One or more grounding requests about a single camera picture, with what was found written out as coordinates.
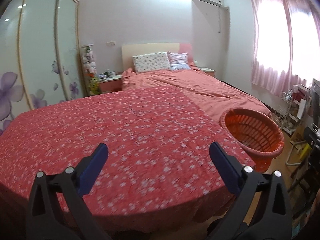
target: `headboard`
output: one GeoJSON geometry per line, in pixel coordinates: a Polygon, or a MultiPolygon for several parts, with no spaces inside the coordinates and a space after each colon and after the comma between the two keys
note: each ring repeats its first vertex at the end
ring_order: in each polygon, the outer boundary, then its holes
{"type": "Polygon", "coordinates": [[[123,70],[133,67],[133,56],[170,51],[172,53],[189,54],[189,62],[193,61],[192,46],[189,43],[147,43],[122,46],[123,70]]]}

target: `orange plastic basket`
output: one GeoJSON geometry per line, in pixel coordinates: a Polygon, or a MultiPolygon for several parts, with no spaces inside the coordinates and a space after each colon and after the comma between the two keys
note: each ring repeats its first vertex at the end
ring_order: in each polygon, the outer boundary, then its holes
{"type": "Polygon", "coordinates": [[[265,114],[245,108],[232,108],[221,115],[220,125],[231,133],[252,158],[258,172],[267,171],[272,159],[282,153],[283,134],[265,114]]]}

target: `flower bouquet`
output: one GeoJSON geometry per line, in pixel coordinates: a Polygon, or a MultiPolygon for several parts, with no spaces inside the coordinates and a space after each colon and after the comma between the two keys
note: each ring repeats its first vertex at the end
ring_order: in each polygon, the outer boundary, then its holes
{"type": "Polygon", "coordinates": [[[84,65],[84,74],[87,77],[86,80],[90,95],[100,95],[100,83],[99,79],[96,77],[97,69],[91,45],[85,47],[85,53],[82,56],[82,63],[84,65]]]}

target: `sliding wardrobe door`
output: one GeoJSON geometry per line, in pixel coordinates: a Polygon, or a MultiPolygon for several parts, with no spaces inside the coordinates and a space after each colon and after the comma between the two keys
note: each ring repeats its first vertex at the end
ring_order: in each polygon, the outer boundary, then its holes
{"type": "Polygon", "coordinates": [[[20,60],[24,84],[35,109],[66,100],[55,44],[59,0],[25,0],[20,24],[20,60]]]}
{"type": "Polygon", "coordinates": [[[30,107],[20,76],[18,28],[23,0],[11,0],[0,18],[0,135],[30,107]]]}
{"type": "Polygon", "coordinates": [[[68,100],[83,97],[79,80],[79,55],[76,36],[76,9],[73,0],[59,0],[57,41],[58,60],[62,68],[62,81],[65,85],[68,100]]]}

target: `red floral bedsheet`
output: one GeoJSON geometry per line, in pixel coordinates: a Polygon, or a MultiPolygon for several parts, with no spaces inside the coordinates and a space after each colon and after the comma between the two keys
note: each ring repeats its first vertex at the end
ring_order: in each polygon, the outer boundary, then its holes
{"type": "Polygon", "coordinates": [[[213,141],[242,164],[253,165],[238,144],[174,86],[26,112],[0,137],[1,201],[22,215],[39,170],[60,173],[104,142],[109,159],[84,197],[104,229],[152,232],[202,222],[224,212],[232,197],[210,160],[213,141]]]}

